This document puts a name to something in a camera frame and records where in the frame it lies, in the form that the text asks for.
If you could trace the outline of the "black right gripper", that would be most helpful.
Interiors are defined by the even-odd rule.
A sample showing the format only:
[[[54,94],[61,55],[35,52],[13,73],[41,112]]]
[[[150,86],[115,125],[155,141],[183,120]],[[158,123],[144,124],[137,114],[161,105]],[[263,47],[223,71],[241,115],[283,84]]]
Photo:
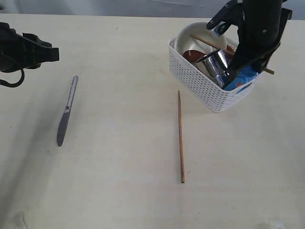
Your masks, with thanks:
[[[237,76],[247,66],[257,73],[267,67],[293,14],[282,4],[282,0],[231,0],[207,23],[208,30],[215,29],[220,35],[231,25],[238,28],[239,43],[228,65],[231,75]]]

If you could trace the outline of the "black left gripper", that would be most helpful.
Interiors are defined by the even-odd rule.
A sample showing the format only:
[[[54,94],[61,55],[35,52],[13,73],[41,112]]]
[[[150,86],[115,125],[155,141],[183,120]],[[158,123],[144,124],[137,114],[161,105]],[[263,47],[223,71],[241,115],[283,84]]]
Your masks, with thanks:
[[[19,35],[8,23],[0,23],[0,71],[36,69],[43,62],[59,60],[59,48],[32,33]]]

